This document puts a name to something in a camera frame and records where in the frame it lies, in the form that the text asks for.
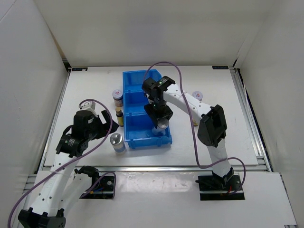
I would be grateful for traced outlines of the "white-lid spice jar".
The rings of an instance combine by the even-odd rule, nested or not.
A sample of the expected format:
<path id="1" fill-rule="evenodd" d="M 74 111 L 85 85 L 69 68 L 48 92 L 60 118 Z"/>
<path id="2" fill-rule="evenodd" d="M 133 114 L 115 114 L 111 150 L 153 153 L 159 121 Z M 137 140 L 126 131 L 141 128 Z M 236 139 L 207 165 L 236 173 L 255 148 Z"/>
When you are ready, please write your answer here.
<path id="1" fill-rule="evenodd" d="M 202 92 L 200 92 L 200 91 L 194 91 L 194 92 L 192 93 L 192 96 L 193 96 L 194 98 L 196 98 L 197 100 L 199 100 L 199 101 L 202 101 L 202 99 L 203 99 L 203 94 L 202 94 Z"/>
<path id="2" fill-rule="evenodd" d="M 116 107 L 123 107 L 123 92 L 119 89 L 116 89 L 112 92 L 112 97 L 114 99 L 114 104 Z"/>

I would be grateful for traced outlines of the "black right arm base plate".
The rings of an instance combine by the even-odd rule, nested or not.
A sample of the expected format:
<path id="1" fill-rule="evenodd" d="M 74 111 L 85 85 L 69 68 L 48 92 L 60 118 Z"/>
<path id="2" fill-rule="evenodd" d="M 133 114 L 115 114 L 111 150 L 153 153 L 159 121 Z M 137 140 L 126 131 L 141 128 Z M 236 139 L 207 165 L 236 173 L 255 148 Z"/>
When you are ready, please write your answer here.
<path id="1" fill-rule="evenodd" d="M 199 186 L 201 201 L 245 200 L 239 175 L 233 175 L 225 186 L 216 183 L 210 175 L 198 176 L 195 182 Z"/>

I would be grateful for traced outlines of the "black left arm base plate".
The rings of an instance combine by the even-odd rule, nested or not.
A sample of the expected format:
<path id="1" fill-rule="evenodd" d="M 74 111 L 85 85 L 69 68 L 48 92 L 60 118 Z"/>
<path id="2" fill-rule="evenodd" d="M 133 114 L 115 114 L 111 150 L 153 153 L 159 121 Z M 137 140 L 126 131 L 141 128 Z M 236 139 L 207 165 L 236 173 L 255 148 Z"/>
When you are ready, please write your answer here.
<path id="1" fill-rule="evenodd" d="M 100 174 L 100 171 L 92 166 L 83 166 L 74 169 L 75 174 L 85 174 L 91 179 L 91 186 L 80 196 L 81 199 L 106 199 L 115 197 L 116 173 L 113 171 Z"/>

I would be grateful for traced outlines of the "silver-lid shaker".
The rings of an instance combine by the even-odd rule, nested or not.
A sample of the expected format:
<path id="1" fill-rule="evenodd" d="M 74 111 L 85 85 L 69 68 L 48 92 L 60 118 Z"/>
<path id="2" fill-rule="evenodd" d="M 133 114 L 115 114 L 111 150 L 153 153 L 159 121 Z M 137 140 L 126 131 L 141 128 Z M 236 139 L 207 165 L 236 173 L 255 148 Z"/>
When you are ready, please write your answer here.
<path id="1" fill-rule="evenodd" d="M 113 133 L 110 136 L 110 143 L 117 154 L 123 154 L 126 151 L 123 137 L 119 133 Z"/>
<path id="2" fill-rule="evenodd" d="M 165 136 L 168 127 L 169 127 L 169 120 L 165 118 L 160 119 L 157 122 L 157 126 L 154 126 L 152 128 L 152 133 L 156 136 Z"/>

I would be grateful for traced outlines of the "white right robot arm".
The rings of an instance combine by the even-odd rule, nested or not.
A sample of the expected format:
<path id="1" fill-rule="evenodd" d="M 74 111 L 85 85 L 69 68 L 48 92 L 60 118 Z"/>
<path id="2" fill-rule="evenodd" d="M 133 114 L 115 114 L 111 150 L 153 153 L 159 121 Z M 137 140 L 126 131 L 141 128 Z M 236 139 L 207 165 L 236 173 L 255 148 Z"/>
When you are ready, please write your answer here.
<path id="1" fill-rule="evenodd" d="M 231 183 L 234 171 L 226 151 L 227 123 L 223 108 L 220 105 L 205 104 L 188 93 L 183 93 L 174 80 L 167 76 L 158 81 L 147 78 L 143 82 L 142 90 L 149 101 L 144 110 L 155 131 L 164 131 L 169 127 L 173 111 L 167 103 L 187 113 L 191 122 L 198 123 L 197 137 L 207 147 L 213 164 L 213 184 L 219 190 L 226 189 Z"/>

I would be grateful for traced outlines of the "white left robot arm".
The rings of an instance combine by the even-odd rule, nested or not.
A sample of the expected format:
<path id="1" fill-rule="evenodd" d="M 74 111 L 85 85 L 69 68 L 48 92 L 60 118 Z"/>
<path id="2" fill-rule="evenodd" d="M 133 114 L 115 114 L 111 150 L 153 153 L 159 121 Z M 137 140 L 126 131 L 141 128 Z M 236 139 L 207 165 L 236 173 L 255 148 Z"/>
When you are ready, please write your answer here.
<path id="1" fill-rule="evenodd" d="M 19 212 L 18 220 L 25 228 L 63 228 L 66 216 L 86 190 L 95 190 L 100 183 L 96 168 L 84 166 L 77 170 L 89 142 L 106 139 L 118 124 L 108 110 L 102 111 L 105 123 L 93 108 L 77 111 L 73 124 L 62 133 L 49 176 L 42 181 L 37 198 L 28 209 Z"/>

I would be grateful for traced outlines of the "blue three-compartment plastic bin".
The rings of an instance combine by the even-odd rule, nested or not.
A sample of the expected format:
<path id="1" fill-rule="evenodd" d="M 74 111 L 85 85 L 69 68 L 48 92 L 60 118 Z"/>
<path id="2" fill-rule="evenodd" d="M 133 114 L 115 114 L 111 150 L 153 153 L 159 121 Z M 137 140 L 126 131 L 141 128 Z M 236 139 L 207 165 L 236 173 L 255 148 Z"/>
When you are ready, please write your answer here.
<path id="1" fill-rule="evenodd" d="M 161 147 L 172 144 L 170 129 L 155 135 L 152 131 L 154 125 L 144 110 L 148 99 L 142 90 L 144 78 L 151 77 L 159 80 L 161 74 L 153 69 L 145 76 L 145 70 L 123 72 L 123 114 L 124 114 L 124 140 L 131 149 L 142 147 Z"/>

